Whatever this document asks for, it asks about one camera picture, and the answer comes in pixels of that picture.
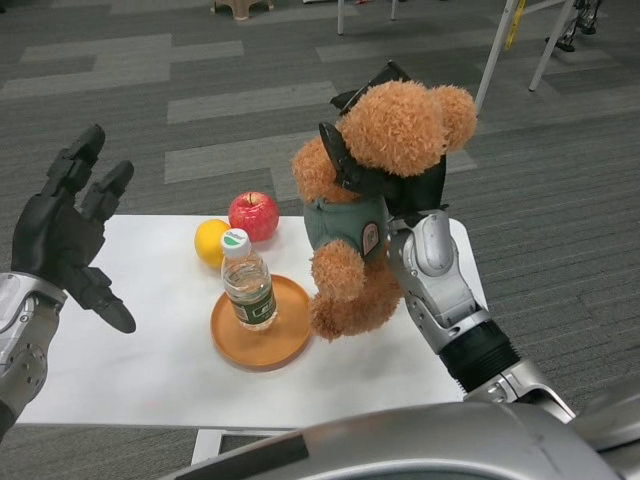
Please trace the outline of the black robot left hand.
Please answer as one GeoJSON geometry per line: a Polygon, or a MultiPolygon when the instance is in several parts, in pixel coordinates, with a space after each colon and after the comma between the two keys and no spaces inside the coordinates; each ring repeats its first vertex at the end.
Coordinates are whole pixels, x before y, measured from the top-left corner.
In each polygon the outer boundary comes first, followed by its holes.
{"type": "Polygon", "coordinates": [[[88,184],[105,139],[102,127],[94,124],[58,153],[42,190],[28,200],[18,219],[11,269],[67,291],[83,309],[130,334],[136,330],[133,316],[111,291],[109,277],[91,262],[105,242],[105,223],[133,177],[133,164],[120,162],[91,184],[81,208],[75,207],[76,195],[88,184]]]}

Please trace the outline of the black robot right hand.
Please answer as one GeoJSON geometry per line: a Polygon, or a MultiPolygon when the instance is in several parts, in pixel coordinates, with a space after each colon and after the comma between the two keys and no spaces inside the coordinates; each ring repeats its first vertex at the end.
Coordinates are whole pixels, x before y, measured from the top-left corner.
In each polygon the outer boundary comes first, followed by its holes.
{"type": "Polygon", "coordinates": [[[368,83],[331,99],[341,123],[319,124],[333,183],[361,197],[380,196],[393,216],[436,209],[454,146],[455,103],[395,62],[368,83]]]}

